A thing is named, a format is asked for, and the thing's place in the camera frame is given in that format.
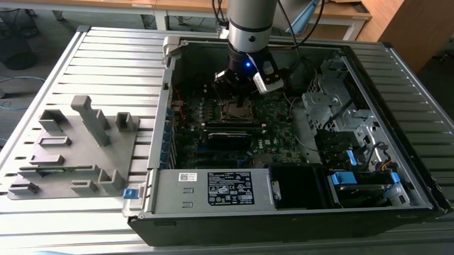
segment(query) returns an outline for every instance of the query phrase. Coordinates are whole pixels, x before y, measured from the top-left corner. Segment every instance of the floor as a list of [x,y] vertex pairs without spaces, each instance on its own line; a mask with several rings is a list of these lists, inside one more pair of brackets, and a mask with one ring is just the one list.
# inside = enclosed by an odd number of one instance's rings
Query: floor
[[[35,10],[38,17],[36,25],[40,35],[28,39],[32,51],[39,56],[39,63],[22,71],[12,71],[0,63],[0,76],[36,76],[47,78],[54,65],[70,43],[78,26],[90,25],[96,27],[114,28],[135,28],[143,29],[140,15],[134,14],[108,14],[108,13],[84,13],[84,12],[63,12],[64,21],[56,21],[51,11]],[[170,17],[170,28],[172,30],[215,32],[214,18],[187,18],[184,24],[178,25],[175,17]],[[151,28],[156,28],[155,22],[151,22]],[[40,89],[40,81],[38,80],[11,80],[0,83],[1,89],[8,93],[5,99],[0,99],[0,106],[5,107],[27,107]],[[0,146],[4,145],[26,110],[4,110],[0,109]]]
[[[11,71],[0,64],[0,75],[7,76],[38,76],[46,79],[55,63],[64,51],[64,48],[74,36],[79,25],[115,28],[143,29],[143,22],[139,15],[134,14],[108,14],[108,13],[83,13],[63,12],[64,21],[56,21],[51,11],[35,10],[38,17],[36,25],[40,35],[28,40],[34,52],[39,55],[39,63],[23,71]],[[175,17],[170,17],[170,28],[184,31],[215,31],[215,20],[210,18],[184,18],[186,25],[178,25]],[[450,116],[454,116],[453,96],[446,93],[447,84],[454,84],[454,60],[439,64],[435,60],[430,61],[419,72],[419,79],[426,84],[442,107]],[[8,93],[8,98],[0,99],[0,106],[27,107],[40,89],[38,80],[11,80],[0,83],[1,89]],[[8,139],[18,122],[24,114],[24,110],[0,109],[0,146],[3,139]]]

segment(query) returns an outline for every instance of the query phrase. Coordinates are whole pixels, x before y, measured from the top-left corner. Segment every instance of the barcode label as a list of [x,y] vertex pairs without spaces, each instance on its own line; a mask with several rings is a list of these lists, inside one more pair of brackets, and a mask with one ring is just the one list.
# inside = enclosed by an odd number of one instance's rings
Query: barcode label
[[151,4],[132,4],[132,7],[151,8]]
[[180,182],[196,182],[198,181],[198,173],[180,173],[178,180]]

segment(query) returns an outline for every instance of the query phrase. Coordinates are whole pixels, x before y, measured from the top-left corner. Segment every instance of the aluminum extrusion table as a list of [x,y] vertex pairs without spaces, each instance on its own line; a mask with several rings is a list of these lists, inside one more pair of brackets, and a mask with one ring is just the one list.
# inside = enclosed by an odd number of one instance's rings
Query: aluminum extrusion table
[[[120,197],[8,200],[10,184],[32,150],[30,142],[40,132],[38,117],[44,109],[60,109],[75,115],[70,107],[74,95],[90,95],[94,107],[107,116],[130,112],[140,117],[128,183],[144,181],[164,70],[162,44],[168,35],[215,37],[211,33],[79,28],[0,154],[0,253],[11,254],[8,249],[19,248],[16,252],[71,254],[238,254],[307,249],[325,252],[343,249],[365,254],[451,250],[453,214],[362,239],[154,248],[127,224]],[[453,201],[454,125],[394,49],[379,43],[311,42],[349,45],[354,49],[445,196]]]

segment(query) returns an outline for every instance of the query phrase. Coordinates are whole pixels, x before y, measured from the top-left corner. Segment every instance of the warning label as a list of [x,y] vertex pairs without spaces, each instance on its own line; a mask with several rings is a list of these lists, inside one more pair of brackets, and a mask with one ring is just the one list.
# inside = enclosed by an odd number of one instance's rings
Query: warning label
[[251,172],[208,173],[208,204],[254,205]]

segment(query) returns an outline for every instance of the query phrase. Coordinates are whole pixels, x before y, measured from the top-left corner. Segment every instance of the desk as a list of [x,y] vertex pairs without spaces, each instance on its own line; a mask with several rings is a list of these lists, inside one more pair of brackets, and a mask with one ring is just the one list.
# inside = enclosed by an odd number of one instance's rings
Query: desk
[[[228,2],[223,1],[227,12]],[[168,30],[168,16],[212,18],[211,0],[7,0],[0,7],[22,9],[44,9],[56,11],[107,12],[144,14],[156,17],[158,30]],[[315,23],[319,9],[310,23]],[[327,3],[321,24],[347,26],[343,40],[355,40],[367,20],[369,13],[359,13],[351,4]]]
[[[317,254],[326,251],[363,254],[365,247],[370,253],[386,254],[402,251],[426,251],[435,245],[446,246],[453,242],[453,215],[431,220],[426,224],[399,227],[378,236],[361,239],[317,240],[290,243],[254,243],[219,246],[150,247],[127,225],[122,214],[124,200],[120,197],[43,199],[12,201],[7,198],[10,184],[16,178],[18,167],[27,161],[32,152],[32,144],[38,139],[40,124],[38,118],[44,109],[71,111],[68,100],[75,94],[90,95],[106,116],[116,112],[130,112],[139,116],[142,129],[140,139],[135,145],[135,159],[131,162],[128,184],[146,180],[150,142],[154,129],[151,118],[156,113],[155,103],[160,88],[150,80],[158,79],[156,72],[164,70],[162,56],[163,40],[167,36],[215,38],[214,33],[182,31],[154,31],[138,29],[115,29],[92,27],[88,32],[76,32],[74,39],[56,63],[36,98],[26,111],[18,127],[0,153],[0,254],[30,254],[36,251],[54,251],[70,254],[245,254],[245,253],[298,253],[311,250]],[[277,38],[291,42],[290,38]],[[437,116],[442,112],[427,94],[405,94],[402,91],[425,88],[407,71],[405,65],[387,49],[378,43],[310,40],[314,44],[337,44],[353,48],[365,66],[365,71],[373,76],[374,83],[382,93],[383,100],[395,111],[395,117],[409,130],[414,144],[433,141],[434,144],[453,140],[446,120],[433,119],[425,122],[415,118],[415,109],[427,111]],[[128,80],[119,85],[116,78]],[[450,145],[443,145],[446,152],[453,154]],[[450,201],[454,201],[451,158],[426,158],[427,168]],[[427,244],[426,249],[417,244]]]
[[[222,8],[227,12],[228,2],[223,1]],[[321,7],[317,8],[314,18],[310,23],[314,24],[317,16],[321,13]],[[158,30],[167,30],[167,22],[163,17],[167,16],[191,16],[212,18],[212,6],[210,0],[156,0],[155,4]],[[357,11],[353,4],[326,3],[322,19],[319,24],[347,26],[342,40],[355,40],[362,27],[371,19],[370,13]]]

